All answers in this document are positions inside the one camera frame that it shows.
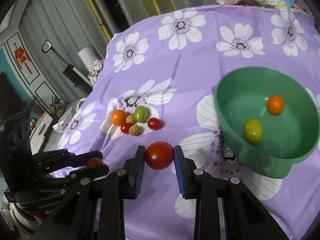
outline paper roll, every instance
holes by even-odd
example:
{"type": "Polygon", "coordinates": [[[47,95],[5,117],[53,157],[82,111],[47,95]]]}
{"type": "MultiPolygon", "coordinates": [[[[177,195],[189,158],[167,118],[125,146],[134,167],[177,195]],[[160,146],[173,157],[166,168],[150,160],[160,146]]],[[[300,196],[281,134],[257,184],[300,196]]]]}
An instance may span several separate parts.
{"type": "Polygon", "coordinates": [[[97,55],[94,53],[92,47],[91,46],[85,47],[78,53],[78,55],[90,72],[92,69],[92,66],[91,66],[92,62],[94,62],[98,58],[97,55]]]}

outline bowl rim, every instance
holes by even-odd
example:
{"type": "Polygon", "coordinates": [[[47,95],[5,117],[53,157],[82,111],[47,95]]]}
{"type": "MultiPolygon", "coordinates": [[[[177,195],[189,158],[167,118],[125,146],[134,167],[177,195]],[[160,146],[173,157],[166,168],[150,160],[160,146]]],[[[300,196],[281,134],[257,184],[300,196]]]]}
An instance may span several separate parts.
{"type": "MultiPolygon", "coordinates": [[[[316,107],[313,99],[312,99],[311,96],[309,95],[309,93],[306,91],[306,89],[305,89],[302,85],[300,85],[300,84],[299,84],[295,79],[293,79],[292,77],[290,77],[290,76],[282,73],[282,72],[279,71],[279,70],[271,69],[271,68],[268,68],[268,67],[246,66],[246,67],[236,68],[236,69],[234,69],[234,70],[229,71],[229,72],[226,73],[225,75],[223,75],[223,76],[219,79],[219,81],[217,82],[217,84],[216,84],[216,86],[215,86],[215,88],[214,88],[214,91],[213,91],[214,107],[215,107],[216,112],[217,112],[218,122],[219,122],[219,119],[222,119],[222,120],[224,121],[224,123],[227,125],[228,129],[229,129],[229,130],[232,130],[235,134],[238,135],[238,133],[236,133],[236,132],[234,131],[234,129],[229,125],[229,122],[227,122],[226,118],[225,118],[224,115],[222,114],[222,111],[221,111],[221,109],[220,109],[220,107],[219,107],[219,104],[218,104],[218,102],[217,102],[218,99],[217,99],[217,97],[215,96],[215,93],[216,93],[216,91],[219,89],[219,86],[220,86],[221,82],[224,80],[224,78],[225,78],[226,76],[228,76],[229,74],[231,74],[231,73],[233,73],[233,72],[242,70],[242,69],[244,69],[244,68],[268,69],[268,70],[271,70],[271,71],[274,71],[274,72],[278,72],[279,74],[281,74],[281,75],[283,75],[283,76],[286,76],[287,78],[293,80],[295,83],[297,83],[300,87],[303,88],[303,90],[305,91],[305,93],[306,93],[306,94],[308,95],[308,97],[311,99],[311,101],[312,101],[312,103],[313,103],[313,106],[314,106],[314,108],[315,108],[315,111],[318,113],[317,107],[316,107]]],[[[302,155],[302,156],[296,157],[296,158],[279,158],[279,157],[275,157],[275,156],[271,156],[271,155],[268,155],[268,156],[271,157],[271,158],[274,158],[274,159],[278,159],[278,160],[290,160],[290,161],[292,161],[293,163],[299,163],[299,162],[302,162],[303,160],[305,160],[306,158],[308,158],[308,157],[314,152],[314,150],[315,150],[315,148],[316,148],[316,146],[318,145],[318,142],[319,142],[319,136],[320,136],[320,120],[319,120],[319,119],[320,119],[320,116],[319,116],[319,113],[318,113],[318,119],[317,119],[317,120],[318,120],[318,121],[317,121],[317,125],[318,125],[318,135],[317,135],[317,140],[316,140],[316,142],[314,143],[313,147],[311,147],[310,150],[309,150],[307,153],[305,153],[305,154],[302,155]]],[[[253,148],[253,146],[252,146],[249,142],[247,142],[244,138],[242,138],[241,136],[239,136],[239,137],[240,137],[240,140],[241,140],[242,142],[244,142],[247,146],[249,146],[250,148],[253,148]]]]}

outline purple fabric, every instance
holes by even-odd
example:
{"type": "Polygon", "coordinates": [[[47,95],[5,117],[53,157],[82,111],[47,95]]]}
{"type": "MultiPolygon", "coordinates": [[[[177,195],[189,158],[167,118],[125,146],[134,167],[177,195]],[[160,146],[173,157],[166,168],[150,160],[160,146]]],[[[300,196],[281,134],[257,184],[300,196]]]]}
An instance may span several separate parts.
{"type": "MultiPolygon", "coordinates": [[[[59,147],[76,154],[100,150],[112,172],[134,156],[138,145],[180,144],[198,168],[223,179],[238,176],[288,237],[300,239],[320,210],[318,147],[283,180],[260,176],[220,152],[213,96],[229,71],[264,66],[297,80],[319,107],[319,48],[314,19],[294,11],[202,6],[148,18],[110,42],[93,92],[59,147]],[[118,108],[132,112],[135,105],[147,106],[164,127],[151,131],[142,125],[144,134],[122,135],[110,114],[118,108]]],[[[195,202],[181,200],[173,171],[146,165],[137,200],[124,201],[127,238],[193,239],[195,202]]]]}

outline potted plant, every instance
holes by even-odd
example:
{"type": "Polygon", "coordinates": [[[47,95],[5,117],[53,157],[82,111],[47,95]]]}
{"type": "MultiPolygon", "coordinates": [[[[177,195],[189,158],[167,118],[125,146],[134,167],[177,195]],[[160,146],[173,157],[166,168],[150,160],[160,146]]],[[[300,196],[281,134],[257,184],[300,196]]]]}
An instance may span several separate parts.
{"type": "Polygon", "coordinates": [[[51,115],[56,115],[57,117],[62,116],[62,114],[64,113],[64,110],[61,107],[61,98],[57,98],[52,96],[52,103],[49,104],[49,111],[51,115]]]}
{"type": "Polygon", "coordinates": [[[39,106],[39,96],[35,95],[27,99],[26,110],[36,113],[39,117],[44,115],[44,110],[39,106]]]}

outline green bowl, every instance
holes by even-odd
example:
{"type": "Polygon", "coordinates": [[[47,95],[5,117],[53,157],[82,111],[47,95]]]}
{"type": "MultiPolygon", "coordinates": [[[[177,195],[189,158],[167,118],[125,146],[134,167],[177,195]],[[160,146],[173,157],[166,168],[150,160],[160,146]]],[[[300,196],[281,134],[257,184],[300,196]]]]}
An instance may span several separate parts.
{"type": "Polygon", "coordinates": [[[292,78],[264,67],[244,67],[218,82],[214,104],[222,136],[238,161],[253,171],[276,179],[308,158],[319,140],[319,115],[307,91],[292,78]],[[272,115],[266,109],[271,95],[280,95],[284,110],[272,115]],[[244,123],[257,119],[263,129],[260,143],[244,137],[244,123]]]}

